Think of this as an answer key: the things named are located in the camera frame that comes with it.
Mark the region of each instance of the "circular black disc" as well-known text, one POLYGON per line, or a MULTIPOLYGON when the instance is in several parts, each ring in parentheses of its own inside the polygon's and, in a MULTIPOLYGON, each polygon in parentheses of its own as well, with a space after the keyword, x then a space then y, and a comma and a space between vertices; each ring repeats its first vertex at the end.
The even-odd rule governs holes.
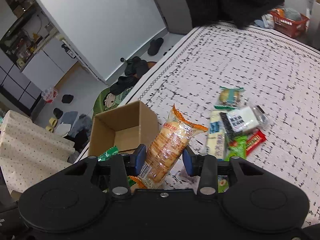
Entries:
POLYGON ((275 233, 302 226, 309 200, 302 190, 275 176, 248 176, 224 193, 222 206, 237 224, 275 233))
POLYGON ((42 181, 27 189, 18 202, 27 224, 44 232, 70 232, 94 220, 106 204, 106 194, 81 176, 42 181))

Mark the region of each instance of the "barcode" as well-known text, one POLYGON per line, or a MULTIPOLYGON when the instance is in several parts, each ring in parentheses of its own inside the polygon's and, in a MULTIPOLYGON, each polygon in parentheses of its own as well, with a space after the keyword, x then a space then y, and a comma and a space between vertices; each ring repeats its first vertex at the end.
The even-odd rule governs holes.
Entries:
POLYGON ((145 162, 144 165, 142 166, 139 177, 141 177, 142 179, 145 179, 150 170, 151 170, 151 166, 145 162))

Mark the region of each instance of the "green rug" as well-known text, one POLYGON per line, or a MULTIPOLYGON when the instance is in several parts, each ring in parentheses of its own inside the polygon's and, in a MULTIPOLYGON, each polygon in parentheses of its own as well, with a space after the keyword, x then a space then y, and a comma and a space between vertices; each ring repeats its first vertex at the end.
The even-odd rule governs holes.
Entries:
POLYGON ((99 94, 97 100, 94 103, 92 118, 96 114, 116 108, 122 102, 122 100, 127 96, 127 94, 129 94, 131 90, 132 90, 132 87, 126 89, 120 95, 117 95, 117 96, 110 93, 110 88, 106 88, 105 90, 103 90, 99 94))

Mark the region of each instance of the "white patterned fabric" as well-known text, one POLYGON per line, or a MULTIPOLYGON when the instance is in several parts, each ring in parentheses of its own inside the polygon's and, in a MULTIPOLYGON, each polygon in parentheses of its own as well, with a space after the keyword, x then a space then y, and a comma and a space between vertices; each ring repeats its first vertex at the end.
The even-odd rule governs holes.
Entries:
MULTIPOLYGON (((145 74, 121 105, 141 100, 163 124, 173 103, 191 122, 208 126, 219 86, 245 88, 242 104, 258 104, 270 124, 248 160, 300 187, 310 200, 306 225, 320 217, 320 55, 279 32, 220 23, 193 29, 145 74)), ((206 135, 189 145, 203 153, 206 135)), ((196 189, 180 160, 164 188, 196 189)))
POLYGON ((74 142, 8 111, 0 134, 0 165, 9 191, 23 193, 32 185, 70 166, 74 142))

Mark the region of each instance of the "blue label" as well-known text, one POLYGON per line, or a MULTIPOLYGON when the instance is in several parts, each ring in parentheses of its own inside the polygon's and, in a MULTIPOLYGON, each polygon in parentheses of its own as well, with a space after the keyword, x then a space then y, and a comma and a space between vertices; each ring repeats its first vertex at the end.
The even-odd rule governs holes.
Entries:
POLYGON ((219 122, 211 122, 209 133, 219 132, 219 122))

